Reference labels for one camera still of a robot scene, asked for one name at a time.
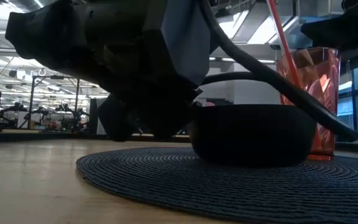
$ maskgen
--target woven placemat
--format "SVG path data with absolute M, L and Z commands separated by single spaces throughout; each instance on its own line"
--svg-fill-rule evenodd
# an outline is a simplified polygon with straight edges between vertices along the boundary
M 358 159 L 252 169 L 209 164 L 192 148 L 91 154 L 77 169 L 116 195 L 250 223 L 358 223 Z

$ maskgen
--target desk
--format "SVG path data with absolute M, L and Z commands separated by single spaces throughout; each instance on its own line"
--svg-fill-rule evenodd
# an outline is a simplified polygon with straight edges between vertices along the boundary
M 87 154 L 154 146 L 190 144 L 77 139 L 0 143 L 0 223 L 231 223 L 107 194 L 76 171 L 75 161 Z

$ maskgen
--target orange glass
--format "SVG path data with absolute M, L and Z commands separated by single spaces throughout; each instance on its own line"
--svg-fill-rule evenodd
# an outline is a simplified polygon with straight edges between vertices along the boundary
M 301 88 L 314 96 L 332 114 L 337 113 L 340 59 L 336 49 L 312 48 L 292 52 L 292 58 L 298 70 Z M 293 76 L 287 59 L 282 56 L 277 60 L 277 72 L 290 80 Z M 281 95 L 284 105 L 292 105 L 285 96 Z M 331 160 L 334 155 L 335 135 L 317 124 L 309 160 Z

